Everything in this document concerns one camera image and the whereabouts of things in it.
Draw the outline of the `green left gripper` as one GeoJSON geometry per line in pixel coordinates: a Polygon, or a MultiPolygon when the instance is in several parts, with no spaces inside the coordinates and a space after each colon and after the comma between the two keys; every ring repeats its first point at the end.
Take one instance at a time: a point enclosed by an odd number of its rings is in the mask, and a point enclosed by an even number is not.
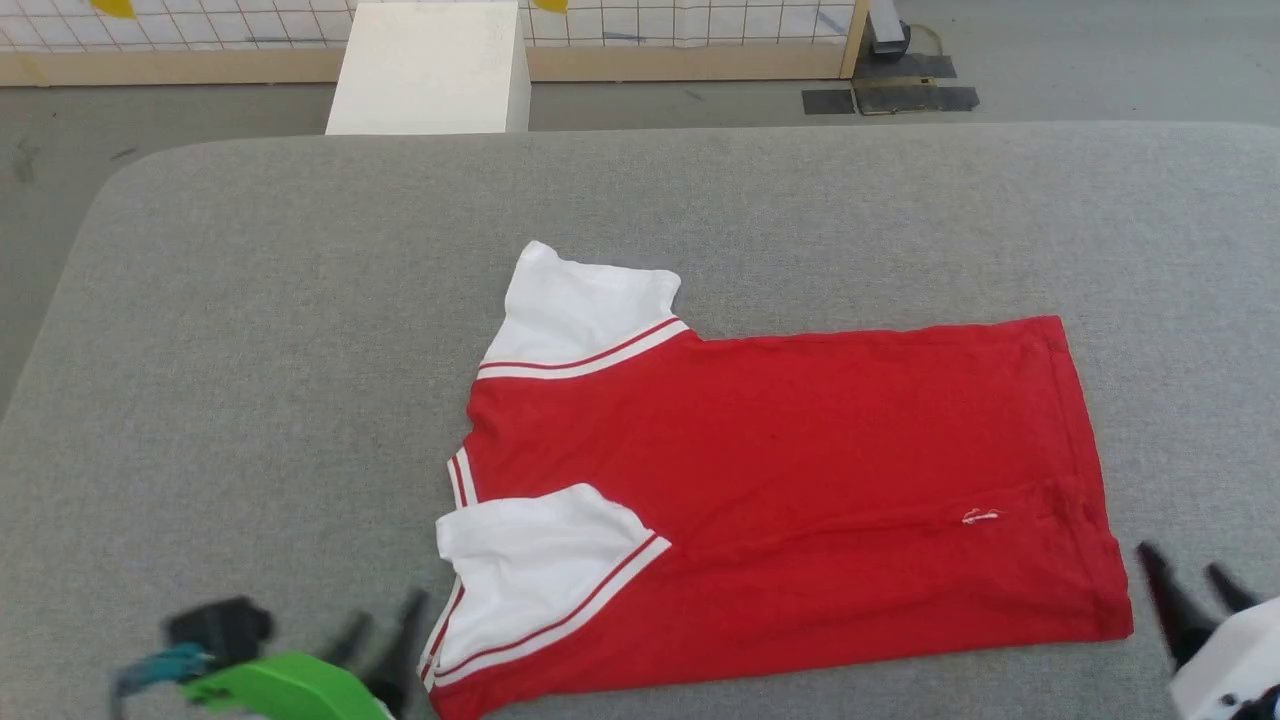
{"type": "Polygon", "coordinates": [[[210,712],[265,719],[402,717],[421,685],[416,643],[428,597],[410,592],[396,637],[367,670],[367,687],[335,666],[357,659],[372,629],[372,615],[355,611],[333,641],[334,665],[301,652],[270,655],[198,676],[184,684],[184,697],[210,712]]]}

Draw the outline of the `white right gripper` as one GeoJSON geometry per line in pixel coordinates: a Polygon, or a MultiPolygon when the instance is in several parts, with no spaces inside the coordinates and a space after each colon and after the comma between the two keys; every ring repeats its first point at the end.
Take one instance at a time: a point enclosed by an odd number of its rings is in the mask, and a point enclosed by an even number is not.
{"type": "Polygon", "coordinates": [[[1279,600],[1262,602],[1222,562],[1211,562],[1204,574],[1233,614],[1217,628],[1155,544],[1142,542],[1137,553],[1172,666],[1181,667],[1170,682],[1178,716],[1276,719],[1279,600]]]}

